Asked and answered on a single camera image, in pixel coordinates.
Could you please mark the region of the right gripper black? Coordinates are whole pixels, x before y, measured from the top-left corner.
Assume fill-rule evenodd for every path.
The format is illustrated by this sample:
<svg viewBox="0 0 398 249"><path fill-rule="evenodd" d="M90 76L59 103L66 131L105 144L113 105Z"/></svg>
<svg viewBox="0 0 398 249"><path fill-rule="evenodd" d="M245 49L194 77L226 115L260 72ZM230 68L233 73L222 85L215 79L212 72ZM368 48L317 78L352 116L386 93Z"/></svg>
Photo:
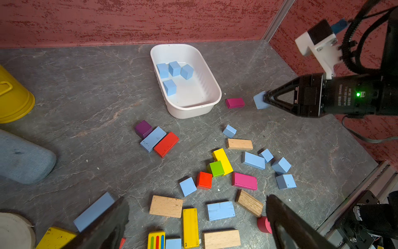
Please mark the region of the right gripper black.
<svg viewBox="0 0 398 249"><path fill-rule="evenodd" d="M354 118L396 116L398 78L365 74L326 80L324 74L304 75L267 91L263 101L295 116L308 118L326 114Z"/></svg>

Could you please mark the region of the yellow block under arm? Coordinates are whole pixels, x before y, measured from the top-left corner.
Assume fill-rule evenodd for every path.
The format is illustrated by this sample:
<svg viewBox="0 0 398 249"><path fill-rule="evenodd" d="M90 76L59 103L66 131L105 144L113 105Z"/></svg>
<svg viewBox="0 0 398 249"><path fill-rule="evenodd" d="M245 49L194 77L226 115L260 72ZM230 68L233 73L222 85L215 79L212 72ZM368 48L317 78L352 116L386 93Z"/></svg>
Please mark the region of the yellow block under arm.
<svg viewBox="0 0 398 249"><path fill-rule="evenodd" d="M72 241L76 234L58 227L50 227L36 249L61 249Z"/></svg>

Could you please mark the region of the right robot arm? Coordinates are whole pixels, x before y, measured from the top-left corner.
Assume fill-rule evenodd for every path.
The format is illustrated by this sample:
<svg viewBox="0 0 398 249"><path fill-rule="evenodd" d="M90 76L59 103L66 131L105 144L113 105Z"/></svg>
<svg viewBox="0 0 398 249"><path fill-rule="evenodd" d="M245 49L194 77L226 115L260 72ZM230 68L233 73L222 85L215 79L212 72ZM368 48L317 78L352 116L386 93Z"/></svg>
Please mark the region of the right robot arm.
<svg viewBox="0 0 398 249"><path fill-rule="evenodd" d="M342 43L333 26L321 20L296 39L304 56L313 55L322 73L308 74L266 92L260 101L298 117L320 118L327 114L362 118L366 115L395 116L398 113L398 9L389 8L364 32L353 35L377 4L367 1L345 26ZM379 68L361 63L368 36L386 24L387 33Z"/></svg>

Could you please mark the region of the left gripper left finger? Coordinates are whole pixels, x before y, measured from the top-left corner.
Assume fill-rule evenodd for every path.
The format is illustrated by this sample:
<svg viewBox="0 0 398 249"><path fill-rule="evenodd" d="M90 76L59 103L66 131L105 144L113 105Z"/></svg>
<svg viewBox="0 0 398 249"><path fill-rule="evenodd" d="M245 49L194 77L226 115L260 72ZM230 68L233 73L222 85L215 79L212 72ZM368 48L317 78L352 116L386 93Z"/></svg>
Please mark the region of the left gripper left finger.
<svg viewBox="0 0 398 249"><path fill-rule="evenodd" d="M129 204L119 198L64 249L118 249L129 222Z"/></svg>

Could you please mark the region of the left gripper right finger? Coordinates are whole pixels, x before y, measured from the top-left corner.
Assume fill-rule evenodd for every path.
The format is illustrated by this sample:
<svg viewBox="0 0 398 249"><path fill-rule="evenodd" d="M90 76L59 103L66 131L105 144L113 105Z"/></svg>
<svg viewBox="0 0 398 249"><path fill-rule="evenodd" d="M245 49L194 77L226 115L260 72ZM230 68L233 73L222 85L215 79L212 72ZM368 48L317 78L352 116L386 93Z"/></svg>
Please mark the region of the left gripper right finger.
<svg viewBox="0 0 398 249"><path fill-rule="evenodd" d="M276 195L269 195L266 198L266 216L278 249L335 248Z"/></svg>

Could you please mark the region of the blue cube top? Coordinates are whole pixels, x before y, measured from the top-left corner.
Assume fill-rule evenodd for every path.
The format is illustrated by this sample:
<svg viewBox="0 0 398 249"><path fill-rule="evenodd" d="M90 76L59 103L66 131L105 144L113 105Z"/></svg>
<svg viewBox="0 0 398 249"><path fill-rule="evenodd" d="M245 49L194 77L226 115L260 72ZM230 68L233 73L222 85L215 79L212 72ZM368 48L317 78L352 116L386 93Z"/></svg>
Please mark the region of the blue cube top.
<svg viewBox="0 0 398 249"><path fill-rule="evenodd" d="M181 73L181 66L177 61L173 61L169 63L169 73L175 77L180 75Z"/></svg>

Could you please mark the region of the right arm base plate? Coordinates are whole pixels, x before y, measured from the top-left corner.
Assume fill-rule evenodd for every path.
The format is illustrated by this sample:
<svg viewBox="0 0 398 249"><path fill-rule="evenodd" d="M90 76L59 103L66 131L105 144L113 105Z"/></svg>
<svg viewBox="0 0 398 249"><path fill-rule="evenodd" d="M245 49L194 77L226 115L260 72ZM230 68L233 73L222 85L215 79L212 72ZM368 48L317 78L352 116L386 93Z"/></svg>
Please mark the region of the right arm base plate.
<svg viewBox="0 0 398 249"><path fill-rule="evenodd" d="M351 249L398 247L398 192L382 204L369 190L363 191L336 222L336 229Z"/></svg>

